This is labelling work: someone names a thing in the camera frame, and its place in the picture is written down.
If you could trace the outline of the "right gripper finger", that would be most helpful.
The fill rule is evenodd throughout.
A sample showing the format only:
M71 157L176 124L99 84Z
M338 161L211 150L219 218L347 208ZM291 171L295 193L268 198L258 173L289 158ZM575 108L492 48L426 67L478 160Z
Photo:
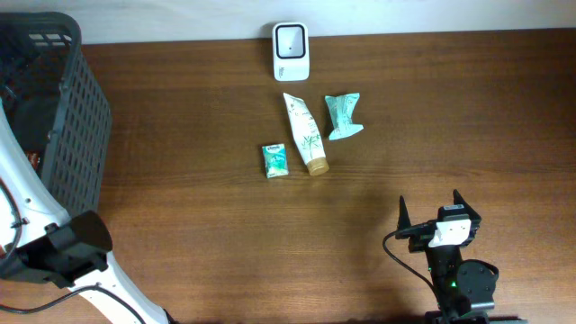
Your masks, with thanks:
M453 198L454 198L454 204L461 204L463 206L463 208L465 209L465 212L469 215L469 218L471 220L472 223L480 223L482 221L482 217L480 216L480 214L475 211L465 200L464 198L460 195L460 193L458 192L457 189L453 190Z
M406 230L411 227L410 216L404 197L401 195L399 199L399 218L397 223L397 230Z

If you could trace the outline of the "mint green snack packet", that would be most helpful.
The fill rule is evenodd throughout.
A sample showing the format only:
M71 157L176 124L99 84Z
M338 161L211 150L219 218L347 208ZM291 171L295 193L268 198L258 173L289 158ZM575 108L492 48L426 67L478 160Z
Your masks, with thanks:
M328 135L329 140L342 140L364 129L362 124L354 123L352 120L359 98L359 93L325 96L325 102L333 125L333 131Z

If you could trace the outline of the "white cream tube gold cap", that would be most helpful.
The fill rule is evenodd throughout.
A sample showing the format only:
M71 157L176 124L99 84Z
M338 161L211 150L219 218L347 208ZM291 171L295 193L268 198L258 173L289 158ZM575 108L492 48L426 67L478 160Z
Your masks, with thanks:
M294 143L311 176L329 171L320 130L306 103L298 97L283 93Z

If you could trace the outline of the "small teal tissue pack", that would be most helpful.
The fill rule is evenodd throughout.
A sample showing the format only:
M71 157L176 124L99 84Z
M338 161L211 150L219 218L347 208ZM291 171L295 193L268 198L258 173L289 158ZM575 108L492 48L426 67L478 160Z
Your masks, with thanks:
M267 178L288 176L289 169L284 144L274 144L262 147Z

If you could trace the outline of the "red chocolate bar wrapper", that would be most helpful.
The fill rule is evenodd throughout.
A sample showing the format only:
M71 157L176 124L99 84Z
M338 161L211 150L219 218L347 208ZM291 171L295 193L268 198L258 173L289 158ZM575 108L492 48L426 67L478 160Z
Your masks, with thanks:
M39 151L25 151L24 155L27 157L32 169L38 171L42 161L42 153Z

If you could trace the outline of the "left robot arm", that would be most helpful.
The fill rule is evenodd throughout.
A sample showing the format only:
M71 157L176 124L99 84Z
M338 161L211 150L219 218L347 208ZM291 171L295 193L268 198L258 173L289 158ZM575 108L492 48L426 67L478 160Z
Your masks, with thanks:
M112 323L171 323L173 318L149 300L123 272L113 241L94 211L72 217L47 190L1 119L1 259L8 281L68 288L82 295Z

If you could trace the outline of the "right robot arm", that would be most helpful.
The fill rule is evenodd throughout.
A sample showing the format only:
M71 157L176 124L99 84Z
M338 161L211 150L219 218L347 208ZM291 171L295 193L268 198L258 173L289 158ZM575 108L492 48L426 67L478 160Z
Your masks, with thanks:
M459 194L438 209L435 219L412 224L403 197L397 229L387 237L406 239L409 252L426 254L431 278L424 282L435 296L438 310L425 314L426 323L522 323L518 317L492 318L493 294L500 272L487 262L462 258L461 249L476 237L482 217Z

